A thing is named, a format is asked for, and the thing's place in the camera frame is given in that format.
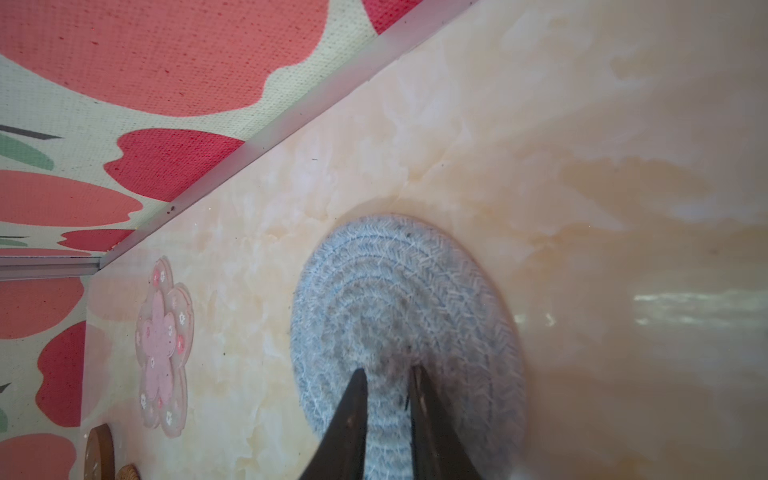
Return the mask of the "pink flower coaster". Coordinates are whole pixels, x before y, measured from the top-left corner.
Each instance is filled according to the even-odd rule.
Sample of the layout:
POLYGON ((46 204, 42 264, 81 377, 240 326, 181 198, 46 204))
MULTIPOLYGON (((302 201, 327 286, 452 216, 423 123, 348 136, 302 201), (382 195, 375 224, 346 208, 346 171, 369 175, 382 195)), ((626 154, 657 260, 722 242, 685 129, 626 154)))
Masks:
POLYGON ((169 259, 158 259, 134 335, 140 367, 138 402, 143 424, 181 435, 187 419, 186 364, 194 340, 195 315, 186 286, 175 281, 169 259))

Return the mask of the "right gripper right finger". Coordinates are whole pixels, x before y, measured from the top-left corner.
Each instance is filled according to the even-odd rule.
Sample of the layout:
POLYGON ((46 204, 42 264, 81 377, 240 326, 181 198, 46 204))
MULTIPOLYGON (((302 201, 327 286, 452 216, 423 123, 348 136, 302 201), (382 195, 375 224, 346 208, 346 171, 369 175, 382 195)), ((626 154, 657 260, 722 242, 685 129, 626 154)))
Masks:
POLYGON ((422 365, 409 371, 411 454, 416 480, 473 479, 481 476, 443 406, 435 385, 422 365))

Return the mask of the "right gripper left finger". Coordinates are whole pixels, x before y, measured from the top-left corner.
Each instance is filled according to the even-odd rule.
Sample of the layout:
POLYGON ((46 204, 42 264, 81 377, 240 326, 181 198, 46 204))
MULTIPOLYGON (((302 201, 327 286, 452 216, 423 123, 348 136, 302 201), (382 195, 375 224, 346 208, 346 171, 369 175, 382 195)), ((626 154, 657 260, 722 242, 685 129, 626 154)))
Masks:
POLYGON ((354 371, 317 451, 301 480, 362 480, 368 424, 368 382, 354 371))

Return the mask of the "grey woven round coaster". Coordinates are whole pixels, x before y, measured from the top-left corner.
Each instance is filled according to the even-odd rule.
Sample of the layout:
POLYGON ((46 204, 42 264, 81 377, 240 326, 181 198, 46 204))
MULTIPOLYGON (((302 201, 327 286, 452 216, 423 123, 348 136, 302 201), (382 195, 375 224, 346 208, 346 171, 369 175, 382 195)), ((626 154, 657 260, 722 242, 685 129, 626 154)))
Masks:
POLYGON ((317 436, 356 370, 368 381, 365 475, 409 479, 408 373, 423 366, 485 479, 522 455, 524 361, 496 288, 449 235, 400 215, 361 217, 314 250, 294 292, 290 354, 299 402, 317 436))

